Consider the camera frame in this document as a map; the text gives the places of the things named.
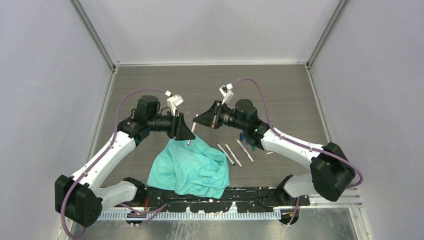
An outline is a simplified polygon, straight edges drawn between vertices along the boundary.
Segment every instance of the towel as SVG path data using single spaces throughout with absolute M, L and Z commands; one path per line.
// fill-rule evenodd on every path
M 178 195 L 219 199 L 230 185 L 227 158 L 197 135 L 190 146 L 171 139 L 154 160 L 147 185 Z

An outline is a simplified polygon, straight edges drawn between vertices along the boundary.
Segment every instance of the white wall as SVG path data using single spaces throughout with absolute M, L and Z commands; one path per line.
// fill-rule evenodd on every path
M 312 66 L 375 239 L 423 239 L 424 1 L 352 0 Z
M 0 66 L 0 239 L 56 239 L 111 70 L 68 0 L 3 1 Z
M 309 60 L 339 0 L 81 2 L 121 64 L 295 64 Z

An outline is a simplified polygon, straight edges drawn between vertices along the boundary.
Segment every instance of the gray wood tabletop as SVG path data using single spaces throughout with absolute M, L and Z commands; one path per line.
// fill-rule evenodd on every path
M 178 110 L 184 113 L 187 126 L 191 128 L 196 113 L 209 109 L 214 100 L 222 100 L 218 88 L 234 83 L 238 79 L 252 78 L 258 81 L 269 105 L 273 125 L 286 134 L 316 143 L 326 144 L 323 125 L 312 92 L 307 72 L 303 65 L 206 65 L 206 66 L 125 66 L 120 67 L 108 103 L 99 135 L 97 150 L 111 137 L 117 106 L 129 92 L 139 88 L 157 87 L 180 94 L 184 102 Z M 233 108 L 238 99 L 250 99 L 258 109 L 261 119 L 266 120 L 264 104 L 259 91 L 251 82 L 243 82 L 234 89 L 234 97 L 228 104 Z M 127 118 L 137 106 L 142 95 L 154 95 L 162 106 L 166 96 L 159 92 L 146 91 L 129 97 L 120 111 L 119 120 Z M 285 156 L 252 150 L 245 145 L 256 162 L 254 165 L 238 146 L 236 139 L 240 130 L 222 126 L 210 129 L 197 125 L 194 131 L 212 148 L 216 143 L 227 143 L 243 167 L 229 166 L 232 186 L 277 186 L 287 175 L 308 172 L 299 163 Z M 155 157 L 164 149 L 169 138 L 163 132 L 151 132 L 150 136 L 128 154 L 104 181 L 111 186 L 125 177 L 146 182 Z

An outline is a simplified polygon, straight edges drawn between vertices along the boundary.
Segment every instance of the marker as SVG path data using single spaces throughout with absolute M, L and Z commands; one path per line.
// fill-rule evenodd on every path
M 218 143 L 216 143 L 216 145 L 218 145 L 218 148 L 221 149 L 221 151 L 225 154 L 226 158 L 229 160 L 229 162 L 235 166 L 236 164 L 233 162 L 233 160 L 231 160 L 231 157 L 228 156 L 227 152 L 225 152 L 224 148 L 221 147 L 221 145 L 219 145 Z
M 234 158 L 234 160 L 237 162 L 237 164 L 240 166 L 240 168 L 242 168 L 242 164 L 240 163 L 240 161 L 237 159 L 236 155 L 234 155 L 233 151 L 231 151 L 231 148 L 228 146 L 228 144 L 225 143 L 226 148 L 228 149 L 229 153 L 232 155 L 232 157 Z
M 193 122 L 193 126 L 191 127 L 191 132 L 192 133 L 194 133 L 195 132 L 195 127 L 196 127 L 196 123 L 195 122 Z M 190 146 L 190 143 L 192 142 L 192 140 L 190 139 L 190 140 L 188 140 L 188 142 L 187 142 L 187 146 Z
M 238 145 L 240 145 L 241 149 L 243 149 L 244 153 L 247 155 L 247 157 L 256 165 L 256 163 L 253 161 L 252 156 L 249 154 L 249 152 L 246 150 L 246 148 L 243 146 L 242 142 L 238 139 L 236 139 Z

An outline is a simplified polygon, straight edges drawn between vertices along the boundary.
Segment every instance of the robotic arm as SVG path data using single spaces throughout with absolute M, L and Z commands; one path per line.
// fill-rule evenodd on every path
M 83 227 L 91 226 L 103 210 L 121 203 L 143 203 L 146 198 L 145 185 L 134 178 L 127 177 L 116 185 L 100 187 L 117 164 L 147 138 L 150 132 L 166 132 L 170 139 L 177 141 L 196 138 L 187 127 L 184 114 L 177 110 L 177 106 L 183 102 L 181 96 L 173 95 L 166 102 L 169 111 L 162 115 L 158 111 L 160 102 L 157 97 L 142 96 L 137 108 L 133 109 L 133 114 L 119 123 L 115 142 L 106 154 L 105 149 L 112 145 L 113 136 L 81 169 L 70 177 L 61 175 L 54 184 L 56 212 L 61 212 L 65 195 L 74 184 L 75 178 L 83 174 L 85 176 L 74 188 L 65 206 L 65 216 Z M 102 154 L 101 160 L 86 173 L 87 167 Z
M 240 129 L 249 145 L 279 153 L 310 169 L 308 174 L 289 175 L 280 183 L 277 190 L 280 189 L 282 200 L 292 201 L 302 195 L 320 194 L 323 198 L 336 202 L 356 173 L 345 163 L 313 149 L 324 150 L 346 159 L 340 147 L 332 142 L 325 146 L 306 142 L 276 128 L 271 129 L 268 123 L 259 119 L 258 110 L 249 99 L 240 99 L 236 102 L 235 109 L 229 108 L 227 103 L 234 95 L 232 88 L 231 84 L 221 86 L 219 91 L 223 95 L 223 101 L 215 100 L 209 110 L 193 121 L 212 129 L 218 129 L 222 125 Z

